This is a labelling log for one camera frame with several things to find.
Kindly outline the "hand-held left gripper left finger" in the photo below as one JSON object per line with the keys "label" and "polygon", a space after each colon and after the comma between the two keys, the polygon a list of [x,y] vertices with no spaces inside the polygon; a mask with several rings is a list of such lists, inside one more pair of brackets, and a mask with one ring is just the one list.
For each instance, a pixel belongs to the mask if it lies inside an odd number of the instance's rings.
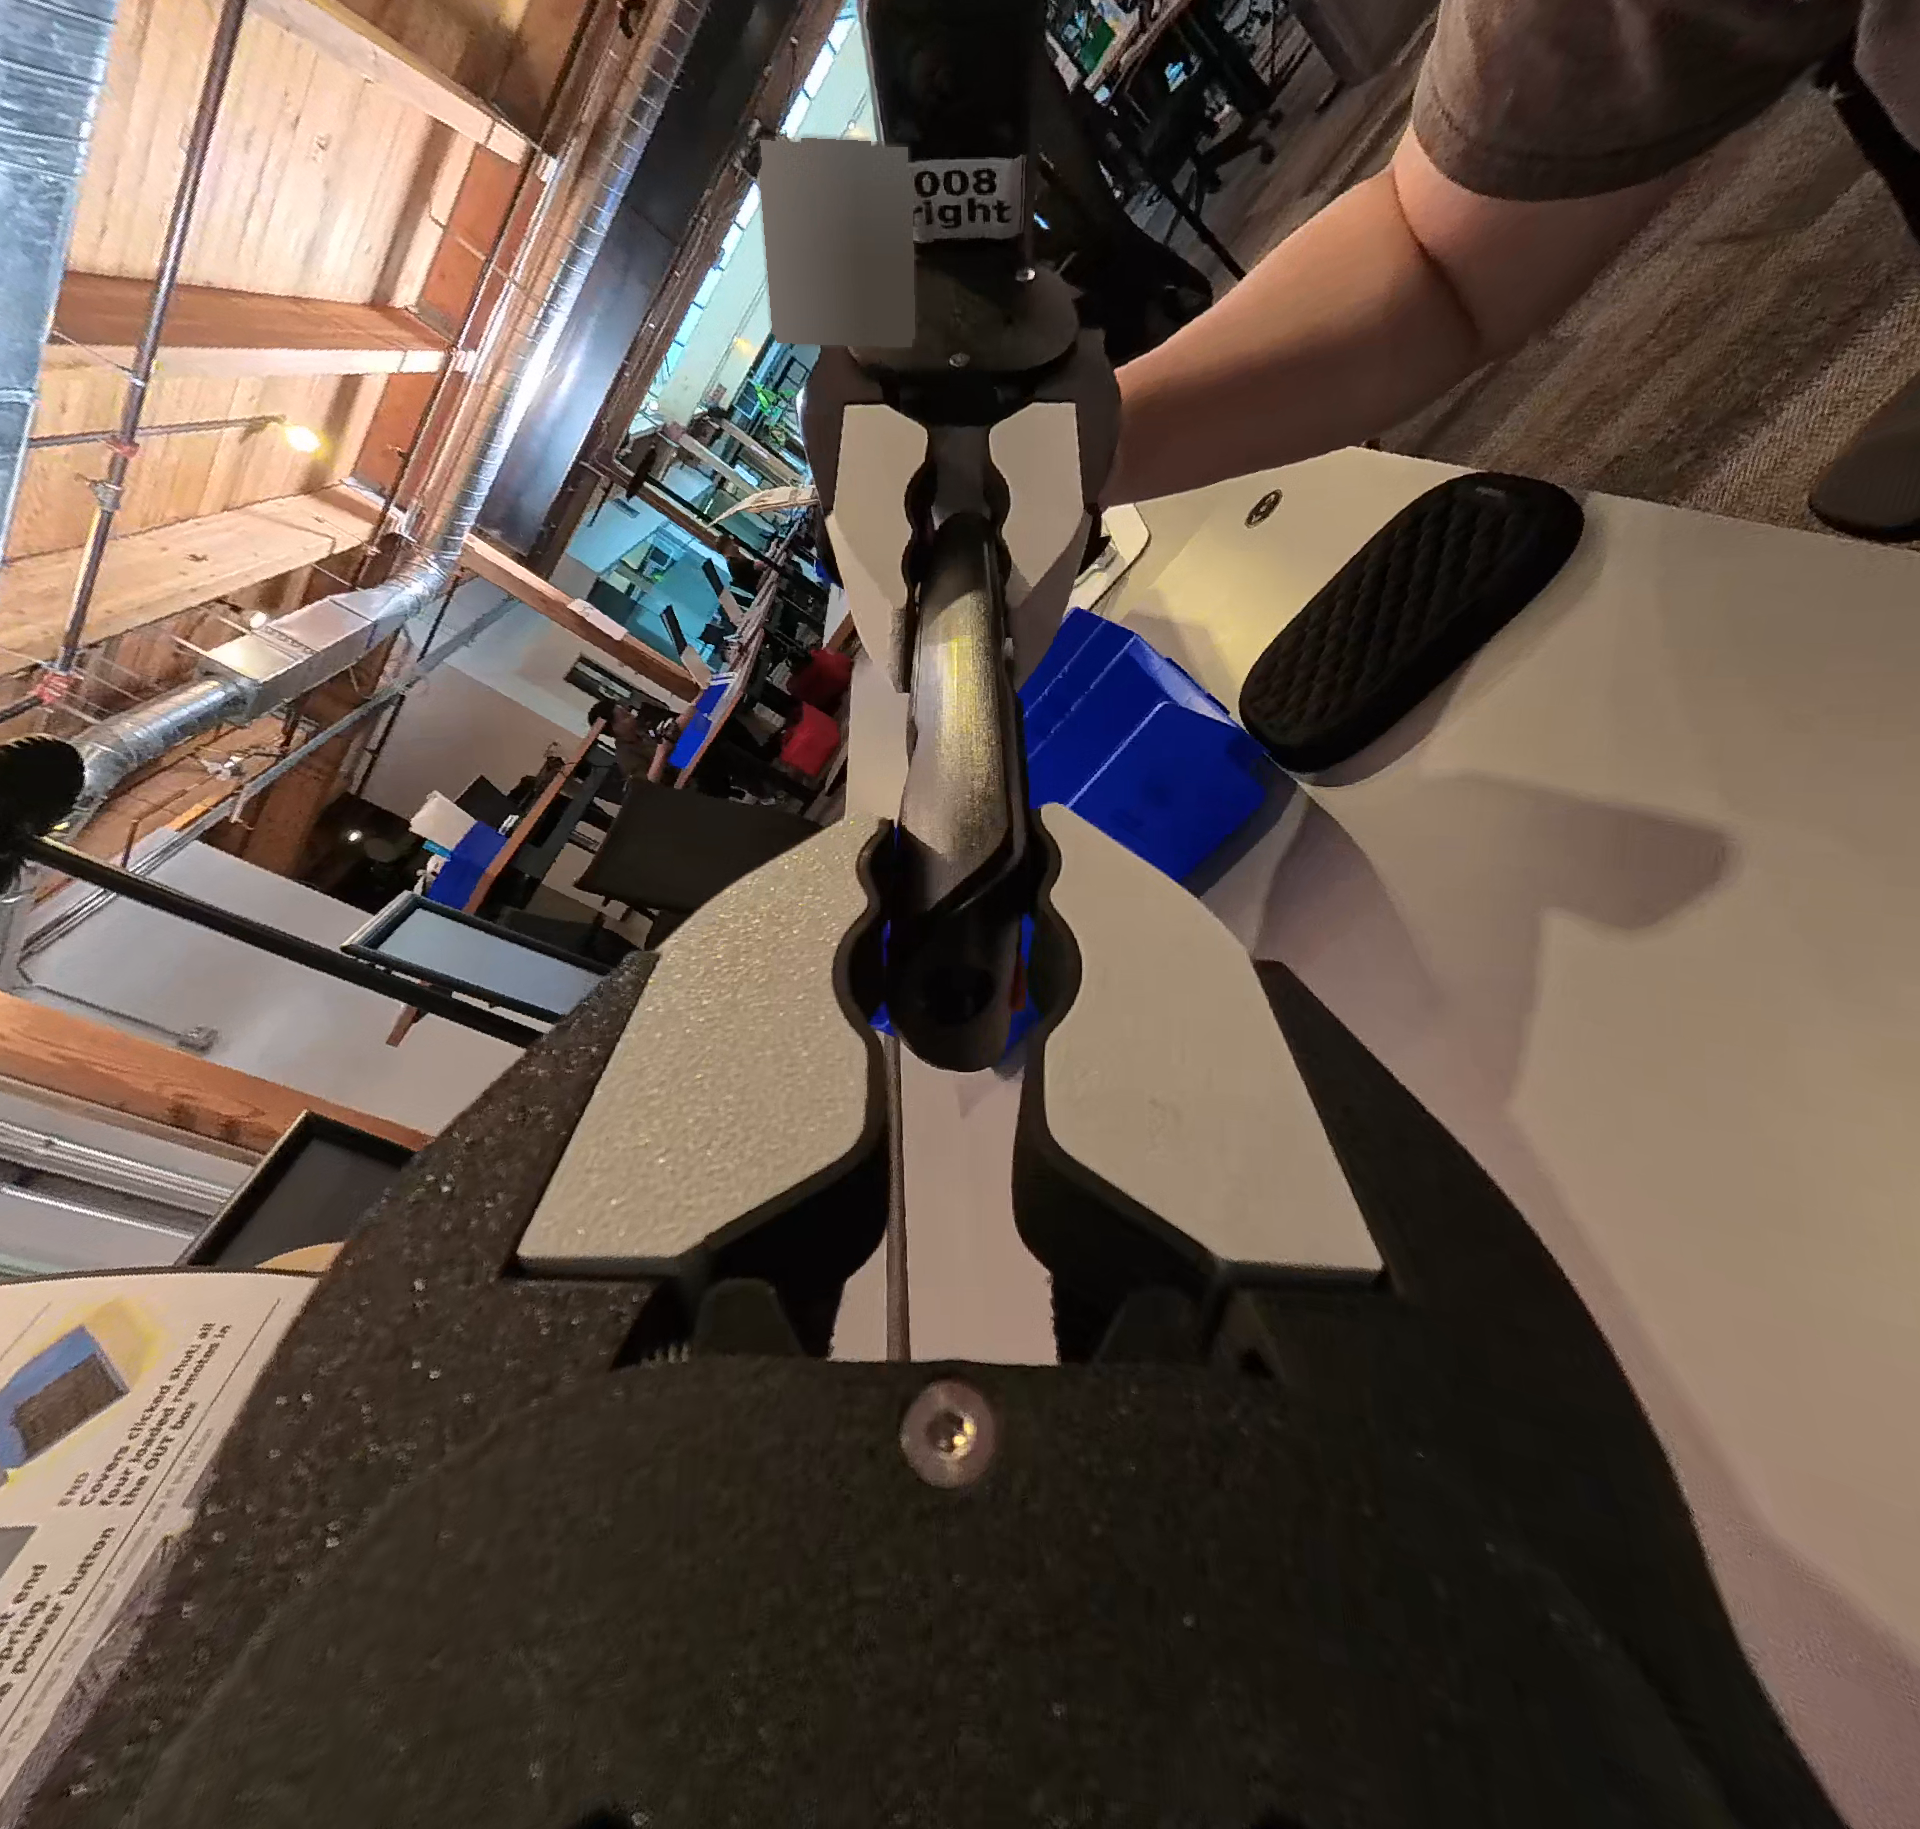
{"label": "hand-held left gripper left finger", "polygon": [[751,1283],[829,1355],[887,1231],[887,837],[877,818],[822,827],[666,942],[518,1242],[524,1275],[656,1283],[685,1320]]}

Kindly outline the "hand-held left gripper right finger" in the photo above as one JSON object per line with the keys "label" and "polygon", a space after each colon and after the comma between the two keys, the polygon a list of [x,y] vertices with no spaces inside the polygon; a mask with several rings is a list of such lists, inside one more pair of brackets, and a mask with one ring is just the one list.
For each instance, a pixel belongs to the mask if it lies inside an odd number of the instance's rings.
{"label": "hand-held left gripper right finger", "polygon": [[1259,969],[1185,885],[1063,806],[1016,1109],[1016,1233],[1063,1363],[1124,1314],[1206,1344],[1239,1294],[1373,1294],[1385,1260]]}

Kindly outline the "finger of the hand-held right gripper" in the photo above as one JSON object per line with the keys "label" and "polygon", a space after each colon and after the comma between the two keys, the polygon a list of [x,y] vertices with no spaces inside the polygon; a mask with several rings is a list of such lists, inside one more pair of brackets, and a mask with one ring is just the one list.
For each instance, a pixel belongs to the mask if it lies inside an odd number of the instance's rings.
{"label": "finger of the hand-held right gripper", "polygon": [[909,691],[909,496],[928,458],[920,425],[882,401],[842,411],[834,472],[822,479],[824,528],[856,633],[890,682]]}
{"label": "finger of the hand-held right gripper", "polygon": [[1059,632],[1089,540],[1073,401],[1033,401],[989,430],[1006,489],[999,538],[1008,552],[1006,619],[1015,667],[1039,667]]}

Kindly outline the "black remote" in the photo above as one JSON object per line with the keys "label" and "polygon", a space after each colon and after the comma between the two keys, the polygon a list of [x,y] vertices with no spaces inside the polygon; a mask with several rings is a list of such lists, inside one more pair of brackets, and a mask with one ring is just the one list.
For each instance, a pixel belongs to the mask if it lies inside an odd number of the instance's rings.
{"label": "black remote", "polygon": [[1008,1047],[1021,931],[1039,889],[993,525],[936,525],[920,567],[909,762],[886,880],[886,1009],[945,1073]]}

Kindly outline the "blue plastic bin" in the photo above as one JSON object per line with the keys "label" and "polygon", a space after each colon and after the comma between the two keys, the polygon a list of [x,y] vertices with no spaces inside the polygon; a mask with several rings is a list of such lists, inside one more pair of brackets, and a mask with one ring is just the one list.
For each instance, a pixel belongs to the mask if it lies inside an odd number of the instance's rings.
{"label": "blue plastic bin", "polygon": [[[1086,820],[1094,834],[1147,869],[1184,883],[1259,802],[1253,739],[1141,636],[1093,614],[1070,612],[1039,663],[1039,682],[1033,697],[1016,688],[1026,801],[1042,866],[1036,902],[1021,931],[1016,1011],[1003,1052],[1032,1015],[1026,965],[1042,929],[1046,874],[1042,811],[1059,808]],[[848,969],[853,1023],[892,1038],[897,1034],[886,1009],[882,907],[897,808],[859,866],[877,895],[877,917],[853,933]]]}

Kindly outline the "metal folding stand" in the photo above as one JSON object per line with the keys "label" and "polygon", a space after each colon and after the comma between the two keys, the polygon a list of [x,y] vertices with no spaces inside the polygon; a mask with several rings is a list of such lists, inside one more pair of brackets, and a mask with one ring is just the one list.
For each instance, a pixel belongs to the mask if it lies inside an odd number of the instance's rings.
{"label": "metal folding stand", "polygon": [[1094,612],[1137,566],[1147,546],[1151,525],[1134,504],[1108,507],[1097,518],[1089,557],[1074,579],[1070,593],[1073,605]]}

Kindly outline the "black office chair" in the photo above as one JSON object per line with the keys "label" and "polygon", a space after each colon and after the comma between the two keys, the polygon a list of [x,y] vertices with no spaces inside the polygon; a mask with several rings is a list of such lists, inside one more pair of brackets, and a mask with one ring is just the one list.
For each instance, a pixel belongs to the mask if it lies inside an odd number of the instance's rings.
{"label": "black office chair", "polygon": [[650,917],[659,948],[693,911],[820,834],[790,811],[632,783],[578,894]]}

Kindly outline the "black wrist rest pad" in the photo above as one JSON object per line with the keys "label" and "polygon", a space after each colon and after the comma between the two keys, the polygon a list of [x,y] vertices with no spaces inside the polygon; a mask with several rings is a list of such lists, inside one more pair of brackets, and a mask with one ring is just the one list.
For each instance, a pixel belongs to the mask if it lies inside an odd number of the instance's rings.
{"label": "black wrist rest pad", "polygon": [[1567,567],[1578,501],[1465,472],[1375,531],[1253,662],[1239,723],[1291,774],[1351,762],[1475,658]]}

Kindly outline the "dark framed panel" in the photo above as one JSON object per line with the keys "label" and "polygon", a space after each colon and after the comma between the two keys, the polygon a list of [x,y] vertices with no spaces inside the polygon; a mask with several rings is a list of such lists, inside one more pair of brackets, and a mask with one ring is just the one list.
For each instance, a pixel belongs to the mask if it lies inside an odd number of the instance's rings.
{"label": "dark framed panel", "polygon": [[178,1270],[266,1270],[341,1246],[381,1204],[418,1143],[302,1111],[212,1217]]}

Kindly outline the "person's grey-brown t-shirt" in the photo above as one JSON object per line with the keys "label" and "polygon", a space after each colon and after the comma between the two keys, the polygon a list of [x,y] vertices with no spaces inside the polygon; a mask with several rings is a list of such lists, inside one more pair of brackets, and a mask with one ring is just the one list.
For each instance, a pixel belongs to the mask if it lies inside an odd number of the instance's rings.
{"label": "person's grey-brown t-shirt", "polygon": [[1914,226],[1917,0],[1442,0],[1409,128],[1472,195],[1571,202],[1677,173],[1807,81]]}

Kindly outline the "printed instruction sheet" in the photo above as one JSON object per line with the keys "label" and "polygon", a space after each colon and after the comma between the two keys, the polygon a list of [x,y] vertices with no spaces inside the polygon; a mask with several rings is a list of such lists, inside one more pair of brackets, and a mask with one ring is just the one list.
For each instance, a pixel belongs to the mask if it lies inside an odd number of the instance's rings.
{"label": "printed instruction sheet", "polygon": [[314,1285],[294,1270],[4,1283],[4,1820],[97,1704]]}

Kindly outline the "grey office chair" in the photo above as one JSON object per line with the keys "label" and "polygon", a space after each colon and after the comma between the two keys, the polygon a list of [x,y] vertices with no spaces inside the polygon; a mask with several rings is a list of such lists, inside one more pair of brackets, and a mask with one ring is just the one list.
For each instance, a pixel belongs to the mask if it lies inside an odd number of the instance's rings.
{"label": "grey office chair", "polygon": [[1890,397],[1829,464],[1807,501],[1838,536],[1917,543],[1917,378]]}

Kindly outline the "grey screen black frame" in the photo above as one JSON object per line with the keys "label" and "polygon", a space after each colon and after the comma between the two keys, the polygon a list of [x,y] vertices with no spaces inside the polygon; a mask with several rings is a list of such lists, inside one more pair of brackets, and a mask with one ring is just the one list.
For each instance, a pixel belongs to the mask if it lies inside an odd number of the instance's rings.
{"label": "grey screen black frame", "polygon": [[343,953],[540,1025],[563,1023],[607,976],[586,956],[540,947],[412,892],[356,929]]}

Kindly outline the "silver ventilation duct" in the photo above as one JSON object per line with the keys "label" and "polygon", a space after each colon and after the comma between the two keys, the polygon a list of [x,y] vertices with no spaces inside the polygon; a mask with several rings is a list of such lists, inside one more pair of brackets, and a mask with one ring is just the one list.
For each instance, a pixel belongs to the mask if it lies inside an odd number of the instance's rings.
{"label": "silver ventilation duct", "polygon": [[347,671],[432,605],[452,583],[456,562],[454,547],[428,551],[376,589],[327,595],[269,619],[207,651],[192,685],[71,739],[82,764],[75,816],[108,802],[123,779],[193,736],[250,724]]}

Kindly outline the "large silver duct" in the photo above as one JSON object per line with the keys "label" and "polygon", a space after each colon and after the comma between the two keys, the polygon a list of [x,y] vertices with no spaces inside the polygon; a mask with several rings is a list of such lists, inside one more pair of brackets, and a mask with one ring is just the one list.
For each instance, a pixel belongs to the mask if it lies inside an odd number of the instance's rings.
{"label": "large silver duct", "polygon": [[118,0],[3,0],[3,531],[13,531]]}

